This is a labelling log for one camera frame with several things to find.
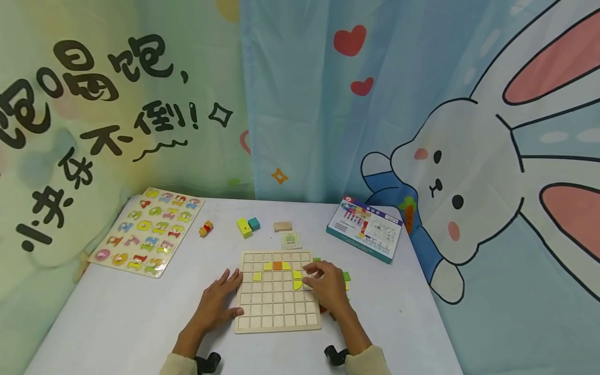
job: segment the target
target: blue curtain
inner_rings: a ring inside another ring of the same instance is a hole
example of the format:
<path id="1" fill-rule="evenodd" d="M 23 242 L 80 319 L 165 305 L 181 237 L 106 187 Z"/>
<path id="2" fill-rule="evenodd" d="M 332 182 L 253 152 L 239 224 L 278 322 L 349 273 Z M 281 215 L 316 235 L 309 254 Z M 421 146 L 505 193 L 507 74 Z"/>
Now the blue curtain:
<path id="1" fill-rule="evenodd" d="M 398 206 L 466 374 L 597 373 L 599 8 L 240 0 L 256 197 Z"/>

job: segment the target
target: left hand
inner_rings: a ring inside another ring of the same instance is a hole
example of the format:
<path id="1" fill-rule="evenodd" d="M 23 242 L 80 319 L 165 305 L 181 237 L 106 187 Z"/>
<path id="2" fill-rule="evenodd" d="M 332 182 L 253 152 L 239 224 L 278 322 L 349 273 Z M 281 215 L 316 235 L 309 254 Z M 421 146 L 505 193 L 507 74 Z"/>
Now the left hand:
<path id="1" fill-rule="evenodd" d="M 217 329 L 229 319 L 243 315 L 242 308 L 225 309 L 224 306 L 226 297 L 242 284 L 243 276 L 243 273 L 236 269 L 229 277 L 229 268 L 226 269 L 221 278 L 204 290 L 198 309 L 185 328 L 205 334 Z"/>
<path id="2" fill-rule="evenodd" d="M 244 309 L 239 307 L 225 309 L 227 296 L 242 284 L 243 279 L 243 273 L 239 269 L 236 269 L 231 277 L 229 274 L 229 269 L 226 269 L 221 278 L 204 290 L 196 312 L 179 334 L 173 353 L 194 359 L 200 342 L 208 332 L 217 329 L 229 319 L 244 314 Z"/>

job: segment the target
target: black clip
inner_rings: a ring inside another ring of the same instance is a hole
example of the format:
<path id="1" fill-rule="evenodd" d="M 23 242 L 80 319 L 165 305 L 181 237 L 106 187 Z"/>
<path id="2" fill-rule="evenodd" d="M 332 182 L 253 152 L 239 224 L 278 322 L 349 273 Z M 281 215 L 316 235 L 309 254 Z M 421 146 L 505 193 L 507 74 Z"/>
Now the black clip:
<path id="1" fill-rule="evenodd" d="M 346 356 L 348 354 L 348 349 L 344 349 L 338 353 L 333 345 L 329 345 L 325 348 L 325 356 L 329 360 L 329 364 L 332 366 L 343 365 L 346 362 Z"/>
<path id="2" fill-rule="evenodd" d="M 217 370 L 219 363 L 221 362 L 221 356 L 218 353 L 212 352 L 208 355 L 208 359 L 202 357 L 196 357 L 196 364 L 198 365 L 198 375 L 212 374 Z"/>

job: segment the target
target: bunny eye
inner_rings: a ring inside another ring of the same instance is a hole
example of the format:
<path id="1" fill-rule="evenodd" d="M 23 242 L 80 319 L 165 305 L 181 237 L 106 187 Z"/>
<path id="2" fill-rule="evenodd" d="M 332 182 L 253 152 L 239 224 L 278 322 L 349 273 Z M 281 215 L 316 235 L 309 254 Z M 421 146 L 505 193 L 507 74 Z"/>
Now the bunny eye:
<path id="1" fill-rule="evenodd" d="M 462 196 L 455 195 L 454 197 L 452 197 L 452 206 L 454 206 L 455 209 L 461 209 L 463 207 L 463 204 L 464 199 Z"/>

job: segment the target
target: white tablecloth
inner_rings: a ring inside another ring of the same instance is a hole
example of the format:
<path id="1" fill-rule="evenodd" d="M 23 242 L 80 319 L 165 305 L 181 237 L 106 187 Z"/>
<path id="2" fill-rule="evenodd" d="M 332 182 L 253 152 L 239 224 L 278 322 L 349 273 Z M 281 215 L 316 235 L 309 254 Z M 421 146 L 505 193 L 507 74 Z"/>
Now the white tablecloth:
<path id="1" fill-rule="evenodd" d="M 314 257 L 350 272 L 350 303 L 392 373 L 462 374 L 406 231 L 386 265 L 325 233 L 336 207 L 207 199 L 161 278 L 90 265 L 26 374 L 157 374 L 204 288 L 225 268 L 240 267 L 244 251 L 279 250 L 273 222 L 288 220 Z M 395 208 L 379 209 L 399 216 Z M 236 226 L 241 217 L 257 217 L 261 229 L 243 239 Z M 214 230 L 200 238 L 206 220 Z M 323 350 L 330 344 L 345 348 L 326 314 L 318 331 L 236 335 L 225 327 L 204 340 L 200 355 L 218 352 L 221 374 L 345 373 L 328 365 Z"/>

